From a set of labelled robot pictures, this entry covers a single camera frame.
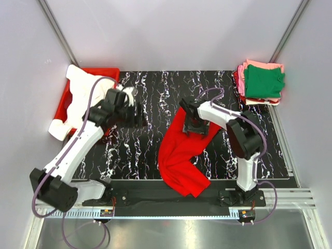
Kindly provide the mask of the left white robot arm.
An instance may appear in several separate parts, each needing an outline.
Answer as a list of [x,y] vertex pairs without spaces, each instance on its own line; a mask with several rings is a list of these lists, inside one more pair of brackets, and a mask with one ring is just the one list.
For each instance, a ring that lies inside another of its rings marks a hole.
[[69,211],[76,204],[99,206],[111,202],[109,182],[100,179],[72,182],[74,173],[90,149],[113,126],[145,126],[143,107],[135,100],[134,87],[109,89],[104,99],[89,106],[82,119],[82,127],[58,155],[42,170],[34,168],[30,173],[33,210],[37,200],[61,212]]

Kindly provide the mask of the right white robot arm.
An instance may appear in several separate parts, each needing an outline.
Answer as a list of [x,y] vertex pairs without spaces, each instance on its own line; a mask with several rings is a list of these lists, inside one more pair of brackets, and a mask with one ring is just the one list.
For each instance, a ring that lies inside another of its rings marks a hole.
[[253,205],[258,194],[258,159],[267,150],[267,142],[254,114],[231,111],[211,101],[193,98],[183,98],[179,104],[185,111],[185,134],[207,136],[212,123],[227,131],[231,149],[237,157],[238,176],[235,190],[219,193],[220,202],[226,206]]

